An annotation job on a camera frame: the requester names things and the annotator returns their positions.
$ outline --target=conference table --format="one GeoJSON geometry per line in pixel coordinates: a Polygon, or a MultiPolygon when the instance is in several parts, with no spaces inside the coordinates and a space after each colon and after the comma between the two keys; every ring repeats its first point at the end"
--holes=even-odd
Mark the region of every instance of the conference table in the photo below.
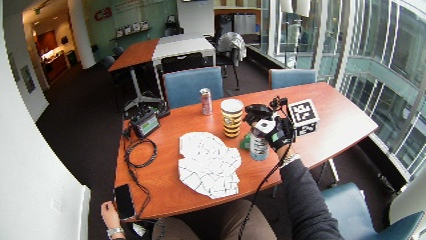
{"type": "MultiPolygon", "coordinates": [[[[244,105],[269,104],[280,96],[289,99],[289,103],[312,99],[317,109],[320,122],[313,133],[297,137],[293,149],[301,155],[308,168],[321,165],[329,158],[354,146],[377,129],[377,124],[346,97],[326,83],[281,88],[234,96],[244,105]]],[[[143,219],[155,219],[192,212],[225,202],[240,199],[256,192],[256,189],[268,172],[277,164],[278,158],[269,149],[269,156],[264,161],[254,161],[248,150],[240,149],[240,141],[249,132],[246,123],[241,125],[237,138],[228,138],[222,132],[222,115],[220,104],[224,99],[213,101],[213,114],[204,115],[201,104],[176,108],[171,115],[160,119],[160,128],[149,135],[157,145],[157,156],[152,164],[136,170],[140,184],[151,192],[151,202],[141,214],[143,219]],[[238,193],[228,197],[211,199],[197,193],[181,181],[179,176],[180,137],[189,132],[209,132],[215,134],[230,148],[238,148],[241,166],[237,169],[240,178],[238,193]]],[[[133,195],[135,208],[143,206],[147,195],[139,189],[128,173],[124,161],[125,148],[129,140],[121,138],[117,156],[115,186],[129,184],[133,195]]],[[[153,149],[149,145],[135,148],[131,158],[133,164],[143,164],[149,159],[153,149]]],[[[278,171],[270,176],[264,188],[280,184],[278,171]]]]}
{"type": "Polygon", "coordinates": [[[216,65],[216,49],[209,41],[205,39],[203,34],[188,33],[180,34],[169,37],[163,37],[152,39],[144,42],[132,44],[124,53],[120,55],[119,59],[109,67],[108,71],[116,71],[123,68],[129,68],[133,86],[136,91],[136,99],[125,107],[125,110],[136,106],[140,102],[153,102],[156,99],[145,97],[141,95],[137,77],[135,73],[135,66],[143,63],[153,62],[157,86],[160,91],[160,97],[164,100],[160,76],[159,76],[159,66],[161,65],[161,59],[167,57],[181,56],[185,54],[201,52],[204,57],[213,57],[213,65],[216,65]]]}

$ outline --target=sleeve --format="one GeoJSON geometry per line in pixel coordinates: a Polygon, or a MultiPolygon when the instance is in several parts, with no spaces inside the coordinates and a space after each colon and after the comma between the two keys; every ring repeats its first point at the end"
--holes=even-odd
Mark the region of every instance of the sleeve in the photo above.
{"type": "Polygon", "coordinates": [[[344,239],[317,183],[300,159],[281,168],[293,239],[344,239]]]}

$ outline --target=water bottle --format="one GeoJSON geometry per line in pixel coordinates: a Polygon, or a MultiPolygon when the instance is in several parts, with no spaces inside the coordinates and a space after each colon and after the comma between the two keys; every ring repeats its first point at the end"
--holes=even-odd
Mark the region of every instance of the water bottle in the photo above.
{"type": "Polygon", "coordinates": [[[256,161],[264,161],[269,154],[269,145],[264,133],[254,127],[250,131],[250,157],[256,161]]]}

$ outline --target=black device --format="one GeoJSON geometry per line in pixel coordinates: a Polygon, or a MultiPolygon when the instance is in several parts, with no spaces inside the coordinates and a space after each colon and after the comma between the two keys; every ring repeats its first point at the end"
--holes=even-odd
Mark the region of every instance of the black device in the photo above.
{"type": "Polygon", "coordinates": [[[156,110],[148,107],[143,112],[131,118],[131,125],[139,138],[148,135],[160,127],[156,110]]]}
{"type": "Polygon", "coordinates": [[[132,192],[128,184],[115,188],[115,198],[120,219],[127,220],[132,218],[136,215],[136,211],[132,199],[132,192]]]}
{"type": "Polygon", "coordinates": [[[289,139],[292,141],[296,141],[294,138],[294,123],[292,119],[292,115],[289,113],[289,101],[288,98],[280,98],[278,96],[274,97],[274,99],[270,101],[269,106],[265,104],[252,104],[245,107],[245,112],[248,113],[242,119],[249,125],[254,121],[258,121],[260,119],[265,120],[274,120],[276,121],[276,128],[282,129],[284,132],[286,133],[289,139]],[[286,117],[281,118],[276,116],[276,112],[281,111],[286,117]]]}

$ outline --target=person's arm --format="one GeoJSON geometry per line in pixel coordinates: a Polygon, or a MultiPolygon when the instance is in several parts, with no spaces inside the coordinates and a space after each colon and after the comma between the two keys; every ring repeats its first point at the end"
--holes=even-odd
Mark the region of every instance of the person's arm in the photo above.
{"type": "MultiPolygon", "coordinates": [[[[117,210],[116,210],[116,207],[115,207],[112,201],[103,203],[103,205],[101,205],[101,215],[103,215],[103,219],[104,219],[104,223],[105,223],[107,229],[121,228],[119,213],[117,213],[117,210]]],[[[124,240],[125,239],[124,233],[123,232],[115,233],[111,236],[111,239],[124,240]]]]}
{"type": "MultiPolygon", "coordinates": [[[[277,150],[281,159],[288,145],[277,150]]],[[[292,222],[293,239],[344,239],[317,183],[300,159],[281,168],[281,179],[292,222]]]]}

